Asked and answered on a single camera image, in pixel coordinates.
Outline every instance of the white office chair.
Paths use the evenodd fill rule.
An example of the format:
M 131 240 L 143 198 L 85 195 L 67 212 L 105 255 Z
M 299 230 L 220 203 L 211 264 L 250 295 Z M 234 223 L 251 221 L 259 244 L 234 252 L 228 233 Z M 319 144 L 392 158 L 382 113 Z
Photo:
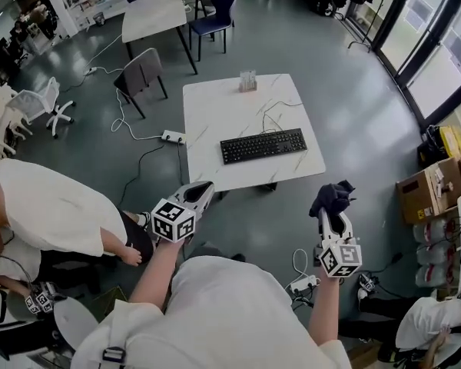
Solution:
M 56 134 L 56 125 L 58 119 L 63 119 L 73 123 L 74 119 L 63 115 L 65 109 L 69 106 L 75 106 L 74 101 L 69 101 L 63 106 L 56 105 L 56 100 L 60 94 L 60 85 L 56 82 L 55 77 L 50 78 L 46 89 L 40 93 L 34 93 L 30 90 L 22 90 L 7 106 L 22 111 L 29 121 L 33 121 L 45 112 L 52 114 L 46 123 L 46 128 L 52 128 L 53 138 L 58 138 Z

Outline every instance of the gray floor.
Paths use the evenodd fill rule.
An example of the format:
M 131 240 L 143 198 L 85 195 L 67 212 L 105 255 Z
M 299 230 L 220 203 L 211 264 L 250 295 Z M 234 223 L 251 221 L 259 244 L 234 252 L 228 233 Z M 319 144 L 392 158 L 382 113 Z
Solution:
M 52 75 L 63 89 L 79 83 L 85 63 L 121 33 L 121 21 L 122 17 L 107 21 L 104 27 L 82 32 L 36 58 L 21 73 L 15 88 L 40 89 Z M 340 23 L 315 15 L 301 0 L 237 0 L 235 22 L 227 36 L 226 55 L 219 36 L 215 43 L 204 41 L 203 61 L 197 63 L 199 75 L 193 75 L 175 30 L 135 43 L 135 53 L 148 47 L 158 49 L 169 94 L 164 100 L 156 84 L 138 96 L 145 120 L 131 105 L 124 106 L 135 135 L 159 135 L 164 129 L 184 131 L 183 85 L 236 77 L 249 68 L 258 74 L 290 73 L 327 171 L 281 182 L 274 193 L 256 188 L 232 191 L 208 209 L 194 243 L 211 241 L 229 254 L 242 252 L 249 262 L 270 271 L 285 285 L 297 276 L 292 268 L 295 249 L 305 249 L 312 263 L 319 236 L 317 220 L 309 218 L 308 211 L 318 189 L 348 179 L 357 188 L 357 200 L 347 214 L 361 239 L 364 268 L 382 268 L 394 253 L 412 249 L 395 182 L 416 170 L 420 136 L 415 118 L 376 56 L 358 45 L 347 51 L 351 36 Z M 94 65 L 113 69 L 127 62 L 119 40 Z M 137 174 L 140 156 L 160 143 L 134 141 L 126 127 L 111 133 L 111 123 L 120 117 L 113 80 L 114 75 L 97 72 L 80 88 L 61 95 L 60 101 L 76 100 L 77 106 L 67 110 L 75 123 L 62 125 L 60 138 L 53 140 L 43 126 L 45 120 L 39 119 L 34 136 L 19 145 L 17 157 L 60 171 L 117 204 L 125 182 Z M 187 181 L 185 151 L 182 157 Z M 129 187 L 122 205 L 131 211 L 150 211 L 179 186 L 173 145 L 146 156 L 141 168 L 141 179 Z M 416 291 L 415 269 L 415 258 L 410 255 L 380 279 L 390 290 L 412 294 Z M 308 271 L 313 272 L 312 264 Z M 122 264 L 106 275 L 103 288 L 120 284 L 129 294 L 140 272 Z M 354 282 L 351 278 L 341 288 L 342 316 L 356 310 Z M 305 307 L 297 313 L 306 320 Z

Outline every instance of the white container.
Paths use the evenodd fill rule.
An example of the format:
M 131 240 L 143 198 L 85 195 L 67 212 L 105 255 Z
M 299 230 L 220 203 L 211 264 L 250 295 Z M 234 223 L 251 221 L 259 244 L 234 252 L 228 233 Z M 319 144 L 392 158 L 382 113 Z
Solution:
M 416 251 L 416 260 L 420 265 L 447 264 L 449 262 L 449 242 L 441 242 L 433 246 L 421 244 Z
M 415 241 L 428 246 L 446 239 L 447 221 L 443 218 L 432 220 L 428 224 L 415 224 L 413 236 Z
M 423 265 L 416 273 L 415 283 L 421 288 L 434 288 L 446 283 L 446 267 L 444 265 Z

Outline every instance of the gray chair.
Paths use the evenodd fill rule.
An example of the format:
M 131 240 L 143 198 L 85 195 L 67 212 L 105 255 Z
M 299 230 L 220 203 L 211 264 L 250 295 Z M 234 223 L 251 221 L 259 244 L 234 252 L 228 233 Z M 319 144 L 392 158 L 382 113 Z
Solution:
M 144 112 L 141 111 L 134 96 L 149 84 L 157 79 L 167 98 L 167 92 L 161 79 L 162 65 L 159 59 L 157 49 L 149 48 L 147 51 L 141 53 L 139 56 L 130 61 L 124 68 L 123 72 L 114 80 L 114 86 L 123 94 L 126 102 L 131 102 L 141 117 L 145 119 Z

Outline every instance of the extension cord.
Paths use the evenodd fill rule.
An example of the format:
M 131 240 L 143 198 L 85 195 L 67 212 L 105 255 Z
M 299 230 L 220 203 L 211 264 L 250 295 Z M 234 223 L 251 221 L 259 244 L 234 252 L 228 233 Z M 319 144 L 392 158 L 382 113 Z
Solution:
M 310 288 L 309 284 L 315 287 L 319 284 L 319 280 L 316 278 L 316 276 L 312 274 L 311 276 L 308 276 L 307 278 L 302 278 L 298 281 L 295 281 L 294 283 L 291 283 L 290 290 L 294 294 L 296 294 L 297 292 L 301 292 L 301 291 L 304 291 Z
M 86 77 L 87 75 L 94 74 L 97 70 L 97 67 L 89 68 L 86 72 L 84 72 L 84 76 Z
M 174 144 L 184 145 L 186 143 L 186 134 L 177 131 L 164 130 L 161 139 L 163 141 L 173 142 Z

